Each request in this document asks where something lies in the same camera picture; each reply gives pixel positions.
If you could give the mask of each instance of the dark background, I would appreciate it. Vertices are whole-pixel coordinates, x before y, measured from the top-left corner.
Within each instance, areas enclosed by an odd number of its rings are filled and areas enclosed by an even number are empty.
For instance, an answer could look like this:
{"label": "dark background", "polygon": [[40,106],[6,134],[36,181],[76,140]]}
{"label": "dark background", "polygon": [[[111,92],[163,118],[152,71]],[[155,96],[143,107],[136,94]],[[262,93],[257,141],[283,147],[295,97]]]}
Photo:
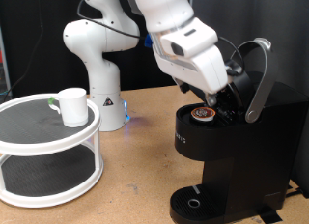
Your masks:
{"label": "dark background", "polygon": [[[14,96],[59,92],[68,87],[88,89],[87,71],[62,40],[67,23],[79,19],[80,0],[42,0],[44,36],[27,77],[14,89]],[[145,36],[143,17],[132,14],[127,0],[120,0],[126,13]],[[309,0],[194,0],[196,16],[236,45],[257,37],[272,42],[279,59],[278,81],[309,96]],[[88,5],[82,12],[92,18],[100,13]],[[40,35],[38,0],[0,0],[0,21],[12,84],[24,73]],[[224,58],[232,49],[218,44]],[[152,50],[140,42],[134,49],[106,53],[104,58],[121,70],[122,90],[173,85],[162,73]],[[262,70],[263,62],[252,58],[249,70]],[[305,126],[293,178],[309,191],[309,125]]]}

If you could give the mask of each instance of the two-tier stand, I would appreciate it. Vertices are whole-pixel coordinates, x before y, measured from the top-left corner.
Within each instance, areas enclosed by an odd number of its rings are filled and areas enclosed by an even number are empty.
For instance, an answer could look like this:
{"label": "two-tier stand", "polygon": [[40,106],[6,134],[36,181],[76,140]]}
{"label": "two-tier stand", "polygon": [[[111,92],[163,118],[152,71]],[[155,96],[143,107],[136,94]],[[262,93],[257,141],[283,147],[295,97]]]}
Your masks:
{"label": "two-tier stand", "polygon": [[49,108],[50,97],[56,95],[0,105],[0,199],[8,204],[63,204],[87,192],[102,175],[98,108],[88,100],[89,122],[70,128]]}

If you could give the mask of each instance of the coffee machine handle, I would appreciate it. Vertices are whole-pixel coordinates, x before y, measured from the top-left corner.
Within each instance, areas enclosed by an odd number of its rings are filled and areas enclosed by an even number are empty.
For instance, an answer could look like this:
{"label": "coffee machine handle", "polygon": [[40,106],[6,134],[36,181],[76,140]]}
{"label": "coffee machine handle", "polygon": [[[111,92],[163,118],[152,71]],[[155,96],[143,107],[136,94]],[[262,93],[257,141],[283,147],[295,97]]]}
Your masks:
{"label": "coffee machine handle", "polygon": [[[254,41],[243,43],[239,47],[239,51],[242,56],[245,57],[249,52],[257,47],[260,47],[263,50],[265,56],[265,70],[260,85],[245,115],[245,120],[248,123],[254,123],[259,119],[269,93],[275,83],[278,72],[277,56],[271,47],[270,41],[263,38],[257,38]],[[235,52],[233,53],[231,59],[233,57],[237,57]]]}

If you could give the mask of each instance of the coffee pod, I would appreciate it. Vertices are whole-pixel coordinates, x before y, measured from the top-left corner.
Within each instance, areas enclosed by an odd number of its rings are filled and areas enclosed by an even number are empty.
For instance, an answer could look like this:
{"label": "coffee pod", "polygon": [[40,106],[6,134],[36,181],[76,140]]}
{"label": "coffee pod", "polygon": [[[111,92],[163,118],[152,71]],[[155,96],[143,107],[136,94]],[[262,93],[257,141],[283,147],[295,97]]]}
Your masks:
{"label": "coffee pod", "polygon": [[199,107],[192,110],[191,115],[194,120],[210,122],[215,116],[215,111],[208,107]]}

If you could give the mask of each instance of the wooden table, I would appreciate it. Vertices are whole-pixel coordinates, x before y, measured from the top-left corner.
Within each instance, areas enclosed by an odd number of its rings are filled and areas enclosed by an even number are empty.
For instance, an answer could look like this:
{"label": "wooden table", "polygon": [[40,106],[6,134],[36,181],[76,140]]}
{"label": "wooden table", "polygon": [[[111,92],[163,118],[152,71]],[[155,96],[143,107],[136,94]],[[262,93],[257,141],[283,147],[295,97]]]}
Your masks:
{"label": "wooden table", "polygon": [[[52,208],[22,209],[0,203],[0,224],[174,223],[169,215],[171,195],[201,183],[203,172],[203,162],[187,159],[174,148],[175,113],[200,100],[191,92],[182,94],[176,86],[122,92],[122,97],[131,121],[117,131],[100,134],[105,165],[98,184]],[[309,223],[309,201],[302,195],[287,198],[278,214],[284,223]],[[257,216],[241,223],[263,222]]]}

